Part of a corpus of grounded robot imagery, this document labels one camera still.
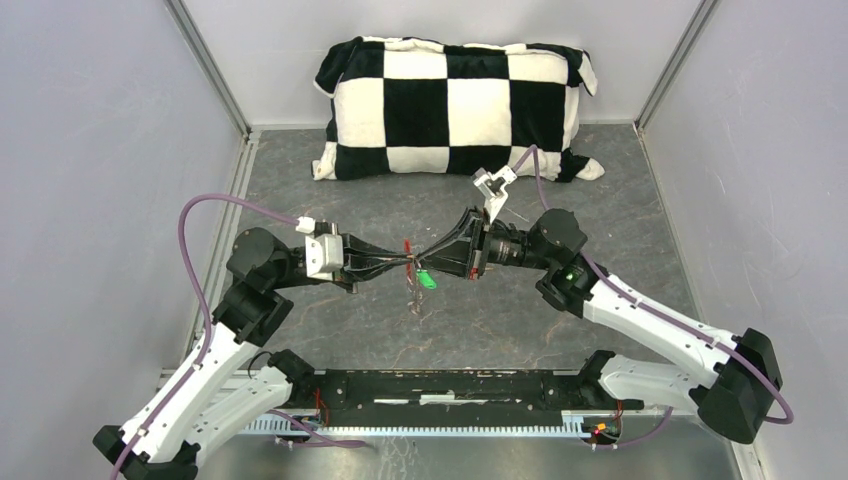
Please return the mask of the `green key tag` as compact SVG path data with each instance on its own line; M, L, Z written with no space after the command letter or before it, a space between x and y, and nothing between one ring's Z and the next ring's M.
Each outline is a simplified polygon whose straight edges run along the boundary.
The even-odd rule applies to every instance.
M417 269L416 276L419 284L428 290L435 290L438 287L437 282L433 279L430 273L425 269Z

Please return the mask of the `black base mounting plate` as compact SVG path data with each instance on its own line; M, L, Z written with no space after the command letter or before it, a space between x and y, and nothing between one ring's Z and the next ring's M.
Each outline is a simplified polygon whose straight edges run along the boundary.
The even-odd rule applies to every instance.
M329 416L332 427L548 427L563 412L640 410L585 373L557 370L326 370L275 407Z

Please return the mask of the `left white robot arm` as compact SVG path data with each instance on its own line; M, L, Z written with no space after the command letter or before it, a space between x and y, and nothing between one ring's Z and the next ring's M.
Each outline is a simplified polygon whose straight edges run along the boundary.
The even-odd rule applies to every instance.
M285 353L223 399L215 397L291 312L293 303L281 289L328 283L351 292L410 260L407 252L339 234L329 224L294 248L265 229L243 231L227 263L233 283L210 312L199 343L134 417L95 435L95 447L113 465L111 476L193 479L250 422L284 403L306 405L314 394L312 370Z

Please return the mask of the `black and white checkered pillow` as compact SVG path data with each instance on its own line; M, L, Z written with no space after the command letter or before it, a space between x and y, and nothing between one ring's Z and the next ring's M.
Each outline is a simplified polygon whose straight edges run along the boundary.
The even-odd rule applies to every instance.
M504 166L555 182L604 174L571 148L580 97L598 86L580 48L359 36L328 50L314 83L331 107L317 180Z

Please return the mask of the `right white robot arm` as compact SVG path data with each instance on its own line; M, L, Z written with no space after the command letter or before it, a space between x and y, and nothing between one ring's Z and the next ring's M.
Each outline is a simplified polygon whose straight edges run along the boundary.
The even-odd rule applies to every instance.
M414 263L468 280L489 265L541 270L536 288L552 308L616 330L665 358L651 363L614 353L593 356L591 372L577 382L580 400L591 408L616 399L694 412L740 444L752 443L765 423L793 421L767 335L753 328L736 335L643 296L582 253L587 240L567 210L548 210L520 230L469 208Z

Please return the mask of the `red key tag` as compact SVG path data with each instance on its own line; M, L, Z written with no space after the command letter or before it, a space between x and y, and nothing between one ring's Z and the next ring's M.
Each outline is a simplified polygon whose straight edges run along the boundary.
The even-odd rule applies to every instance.
M414 255L411 251L411 244L409 239L404 239L404 252L408 260L411 262L414 261Z

